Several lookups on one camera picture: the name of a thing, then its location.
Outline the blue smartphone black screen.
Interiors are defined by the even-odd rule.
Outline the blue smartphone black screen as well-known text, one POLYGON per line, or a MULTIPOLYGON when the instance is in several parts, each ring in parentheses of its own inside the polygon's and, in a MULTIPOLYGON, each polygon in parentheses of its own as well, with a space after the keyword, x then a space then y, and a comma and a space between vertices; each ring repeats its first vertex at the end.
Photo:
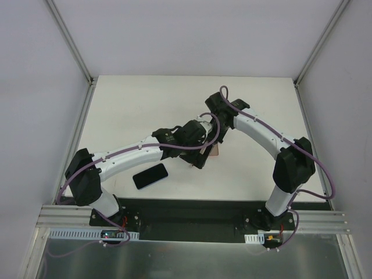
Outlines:
POLYGON ((168 171, 163 163, 152 166, 133 175, 133 182, 137 190, 142 190, 168 177, 168 171))

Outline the pink phone case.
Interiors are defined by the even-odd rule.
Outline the pink phone case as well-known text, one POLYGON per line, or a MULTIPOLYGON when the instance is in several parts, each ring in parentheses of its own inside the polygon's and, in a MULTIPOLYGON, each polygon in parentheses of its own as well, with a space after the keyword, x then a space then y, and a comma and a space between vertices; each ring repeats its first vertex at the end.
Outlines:
POLYGON ((219 155, 219 145, 214 144, 210 146, 209 156, 218 156, 219 155))

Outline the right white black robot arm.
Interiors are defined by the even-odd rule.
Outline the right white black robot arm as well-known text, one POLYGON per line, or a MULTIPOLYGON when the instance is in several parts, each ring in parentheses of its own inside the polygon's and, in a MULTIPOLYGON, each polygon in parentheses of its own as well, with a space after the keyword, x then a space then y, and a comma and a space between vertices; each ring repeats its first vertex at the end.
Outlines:
POLYGON ((220 139, 228 129, 236 129, 251 137, 275 160, 274 189, 261 210, 251 217, 250 223, 264 231, 277 228, 296 191, 316 171, 314 161, 306 155, 313 154, 310 141, 305 137, 287 138, 285 134, 274 131, 274 128, 263 124, 258 114, 241 99, 228 103, 217 92, 208 97, 205 104, 220 121, 220 139))

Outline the beige phone with case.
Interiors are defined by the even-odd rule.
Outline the beige phone with case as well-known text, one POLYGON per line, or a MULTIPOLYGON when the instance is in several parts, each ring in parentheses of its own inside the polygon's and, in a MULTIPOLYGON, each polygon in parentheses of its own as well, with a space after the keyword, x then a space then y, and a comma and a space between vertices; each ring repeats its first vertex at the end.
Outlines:
POLYGON ((209 145, 205 148, 203 148, 201 151, 200 151, 200 154, 202 155, 203 158, 208 158, 211 151, 213 149, 213 145, 209 145))

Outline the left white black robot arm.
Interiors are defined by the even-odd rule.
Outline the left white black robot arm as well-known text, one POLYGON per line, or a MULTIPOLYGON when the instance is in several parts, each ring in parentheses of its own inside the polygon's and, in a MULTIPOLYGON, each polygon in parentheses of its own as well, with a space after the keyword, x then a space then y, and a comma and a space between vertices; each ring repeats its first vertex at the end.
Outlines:
POLYGON ((77 206, 90 206, 102 213, 110 226, 123 219, 119 201, 102 187, 102 182, 133 167, 202 148, 213 125, 201 119, 190 120, 176 128, 160 128, 151 135, 114 151, 89 153, 84 148, 75 153, 65 177, 77 206))

